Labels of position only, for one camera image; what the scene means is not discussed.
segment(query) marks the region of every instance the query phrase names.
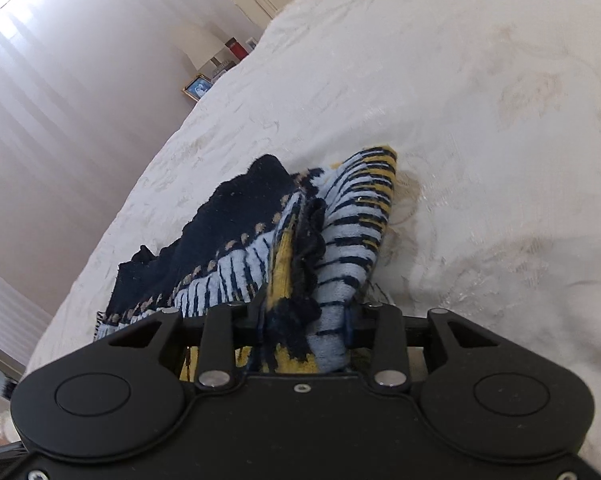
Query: folded cloth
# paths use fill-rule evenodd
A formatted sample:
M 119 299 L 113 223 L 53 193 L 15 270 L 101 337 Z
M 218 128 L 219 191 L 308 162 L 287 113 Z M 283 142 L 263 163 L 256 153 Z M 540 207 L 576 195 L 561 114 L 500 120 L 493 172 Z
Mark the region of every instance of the folded cloth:
M 95 338 L 162 308 L 202 316 L 216 304 L 250 301 L 267 283 L 259 351 L 240 352 L 239 364 L 284 373 L 346 368 L 344 309 L 375 265 L 394 181 L 387 147 L 292 175 L 262 156 L 221 184 L 158 256 L 142 246 L 120 265 Z

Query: bedspread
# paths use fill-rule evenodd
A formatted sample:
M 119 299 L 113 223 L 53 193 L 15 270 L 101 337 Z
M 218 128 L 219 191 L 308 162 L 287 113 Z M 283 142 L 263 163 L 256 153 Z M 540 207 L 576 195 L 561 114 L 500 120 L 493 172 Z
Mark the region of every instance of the bedspread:
M 117 266 L 263 153 L 398 152 L 375 280 L 580 375 L 601 470 L 601 0 L 295 0 L 139 179 L 29 370 L 88 344 Z

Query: table lamp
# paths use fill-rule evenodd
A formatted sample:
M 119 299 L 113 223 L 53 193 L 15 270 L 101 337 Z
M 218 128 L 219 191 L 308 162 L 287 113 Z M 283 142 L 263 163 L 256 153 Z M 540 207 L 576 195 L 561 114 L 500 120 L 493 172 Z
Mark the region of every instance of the table lamp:
M 188 23 L 173 29 L 172 39 L 176 46 L 189 56 L 196 70 L 200 70 L 208 61 L 220 66 L 216 54 L 225 48 L 225 44 L 210 31 Z

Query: gold picture frame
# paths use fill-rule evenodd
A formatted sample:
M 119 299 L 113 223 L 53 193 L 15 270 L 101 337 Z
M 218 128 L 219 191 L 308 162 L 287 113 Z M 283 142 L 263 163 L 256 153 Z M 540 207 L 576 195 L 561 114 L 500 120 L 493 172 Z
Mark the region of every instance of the gold picture frame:
M 192 81 L 183 88 L 183 94 L 198 102 L 212 88 L 212 80 L 207 76 L 198 74 Z

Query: framed photo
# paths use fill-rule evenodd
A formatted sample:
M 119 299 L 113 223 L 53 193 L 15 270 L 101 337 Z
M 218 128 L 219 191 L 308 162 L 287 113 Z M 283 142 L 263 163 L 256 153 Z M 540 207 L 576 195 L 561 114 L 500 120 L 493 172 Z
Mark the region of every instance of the framed photo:
M 210 88 L 212 88 L 212 82 L 202 74 L 199 74 L 194 80 L 183 88 L 183 93 L 191 97 L 194 101 L 200 101 L 200 98 L 205 95 Z

